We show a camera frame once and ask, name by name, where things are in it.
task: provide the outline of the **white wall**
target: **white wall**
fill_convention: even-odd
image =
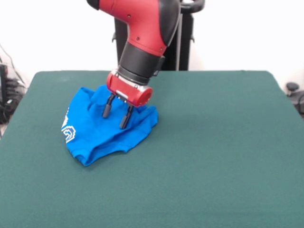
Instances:
[[[116,67],[114,20],[86,0],[0,0],[0,43],[30,81],[38,71]],[[268,70],[304,87],[303,0],[206,0],[190,70]]]

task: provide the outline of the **blue cloth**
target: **blue cloth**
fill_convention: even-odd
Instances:
[[[61,131],[72,156],[84,166],[117,151],[128,152],[144,140],[158,122],[154,106],[134,108],[125,129],[119,124],[127,104],[115,98],[108,118],[102,113],[110,92],[105,85],[96,92],[80,88],[68,108]]]

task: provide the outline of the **white logo on cloth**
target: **white logo on cloth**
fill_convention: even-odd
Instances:
[[[61,131],[66,136],[66,143],[68,143],[71,140],[75,139],[76,130],[75,130],[75,128],[73,126],[66,126]]]
[[[64,120],[64,122],[63,122],[63,124],[62,124],[62,127],[61,127],[61,128],[63,128],[65,125],[67,125],[67,121],[68,121],[68,117],[67,117],[68,110],[69,110],[69,108],[67,109],[66,116],[65,116],[65,120]]]

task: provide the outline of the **green felt surface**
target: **green felt surface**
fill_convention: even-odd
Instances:
[[[159,123],[84,167],[60,131],[108,72],[38,73],[0,142],[0,228],[303,228],[304,124],[267,72],[161,72]]]

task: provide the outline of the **black cable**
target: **black cable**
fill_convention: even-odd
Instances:
[[[22,77],[20,76],[20,74],[17,72],[17,70],[16,70],[16,68],[15,68],[15,65],[14,65],[14,62],[13,62],[13,59],[11,58],[11,56],[5,51],[5,49],[2,47],[1,44],[0,44],[0,48],[1,48],[2,51],[9,57],[11,66],[13,67],[13,69],[14,69],[16,75],[18,76],[18,78],[20,79],[20,81],[25,85],[25,82],[23,81]]]
[[[302,113],[302,111],[301,111],[301,100],[302,100],[302,98],[304,97],[304,94],[303,95],[301,95],[300,97],[299,97],[299,99],[298,99],[298,109],[299,109],[299,114],[301,114],[301,115],[303,115],[304,113]]]

